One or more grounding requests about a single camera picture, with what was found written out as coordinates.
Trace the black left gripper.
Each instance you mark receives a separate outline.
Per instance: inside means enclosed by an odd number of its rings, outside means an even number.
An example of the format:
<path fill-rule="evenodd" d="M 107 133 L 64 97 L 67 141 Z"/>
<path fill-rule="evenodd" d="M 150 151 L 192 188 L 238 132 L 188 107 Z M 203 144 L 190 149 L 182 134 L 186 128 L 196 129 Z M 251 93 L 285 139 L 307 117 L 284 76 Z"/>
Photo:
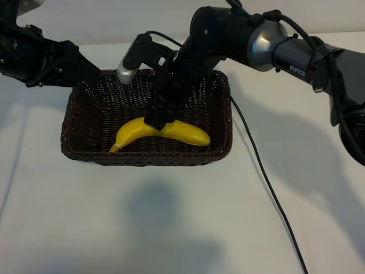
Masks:
<path fill-rule="evenodd" d="M 100 79 L 100 69 L 80 53 L 77 45 L 46 39 L 33 25 L 1 24 L 1 74 L 27 87 L 74 87 Z"/>

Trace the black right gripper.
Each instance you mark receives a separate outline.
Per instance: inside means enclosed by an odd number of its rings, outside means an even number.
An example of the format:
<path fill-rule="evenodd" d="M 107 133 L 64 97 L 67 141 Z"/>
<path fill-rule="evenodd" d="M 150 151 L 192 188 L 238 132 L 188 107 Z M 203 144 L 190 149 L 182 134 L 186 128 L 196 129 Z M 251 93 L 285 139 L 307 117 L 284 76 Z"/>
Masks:
<path fill-rule="evenodd" d="M 175 111 L 190 97 L 193 87 L 226 59 L 217 50 L 195 45 L 188 37 L 153 79 L 153 98 L 146 106 L 144 123 L 161 131 L 175 121 Z"/>

